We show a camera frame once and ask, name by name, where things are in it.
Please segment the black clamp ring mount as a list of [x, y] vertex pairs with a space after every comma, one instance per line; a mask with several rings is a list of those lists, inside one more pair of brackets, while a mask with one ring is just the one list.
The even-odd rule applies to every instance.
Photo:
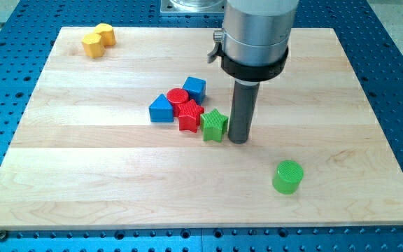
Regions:
[[221, 58], [222, 70], [228, 75], [248, 82], [267, 81], [277, 77], [288, 58], [288, 38], [273, 45], [236, 43], [223, 29], [213, 32], [214, 49], [208, 54], [210, 64]]

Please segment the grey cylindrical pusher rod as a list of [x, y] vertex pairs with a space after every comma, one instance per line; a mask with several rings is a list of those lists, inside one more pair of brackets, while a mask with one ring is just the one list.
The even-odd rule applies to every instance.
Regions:
[[234, 82], [228, 137], [235, 144], [248, 140], [259, 87], [259, 82]]

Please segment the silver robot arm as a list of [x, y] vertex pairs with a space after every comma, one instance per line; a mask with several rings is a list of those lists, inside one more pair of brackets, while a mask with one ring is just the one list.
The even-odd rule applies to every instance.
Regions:
[[283, 72], [298, 0], [227, 0], [222, 28], [215, 30], [207, 62], [221, 58], [234, 78], [228, 138], [247, 142], [260, 83]]

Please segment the silver robot base flange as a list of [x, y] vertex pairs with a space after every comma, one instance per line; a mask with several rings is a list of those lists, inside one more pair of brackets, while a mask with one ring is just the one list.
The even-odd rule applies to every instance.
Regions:
[[180, 13], [221, 13], [225, 0], [161, 0], [160, 12]]

